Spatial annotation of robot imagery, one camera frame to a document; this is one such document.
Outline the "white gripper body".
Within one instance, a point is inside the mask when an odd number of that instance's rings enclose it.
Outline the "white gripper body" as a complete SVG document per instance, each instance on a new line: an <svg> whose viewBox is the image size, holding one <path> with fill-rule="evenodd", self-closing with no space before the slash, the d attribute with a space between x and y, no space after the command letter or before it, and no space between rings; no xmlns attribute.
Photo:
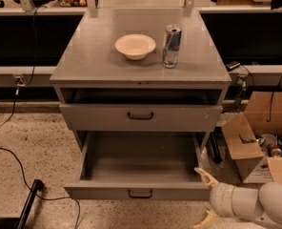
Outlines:
<svg viewBox="0 0 282 229"><path fill-rule="evenodd" d="M222 218L256 220L264 212L258 193L253 188L217 183L211 189L211 208Z"/></svg>

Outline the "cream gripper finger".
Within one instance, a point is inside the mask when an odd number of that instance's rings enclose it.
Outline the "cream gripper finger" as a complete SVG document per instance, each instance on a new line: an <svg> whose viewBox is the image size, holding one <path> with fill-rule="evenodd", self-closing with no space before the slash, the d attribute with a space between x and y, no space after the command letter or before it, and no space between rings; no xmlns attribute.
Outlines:
<svg viewBox="0 0 282 229"><path fill-rule="evenodd" d="M210 189L219 183L219 181L215 177L213 177L211 174L200 167L195 167L194 171L201 176L204 184Z"/></svg>
<svg viewBox="0 0 282 229"><path fill-rule="evenodd" d="M195 223L193 229L208 229L218 219L219 216L212 209L207 209L203 217Z"/></svg>

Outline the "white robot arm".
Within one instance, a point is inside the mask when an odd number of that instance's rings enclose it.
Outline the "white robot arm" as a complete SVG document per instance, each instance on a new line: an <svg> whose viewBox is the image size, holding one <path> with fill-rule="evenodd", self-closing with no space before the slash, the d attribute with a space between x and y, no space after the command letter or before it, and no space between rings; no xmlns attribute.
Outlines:
<svg viewBox="0 0 282 229"><path fill-rule="evenodd" d="M219 182L210 173L196 167L210 188L210 205L193 229L208 229L218 218L244 219L267 229L282 229L282 184L268 182L259 189L237 187Z"/></svg>

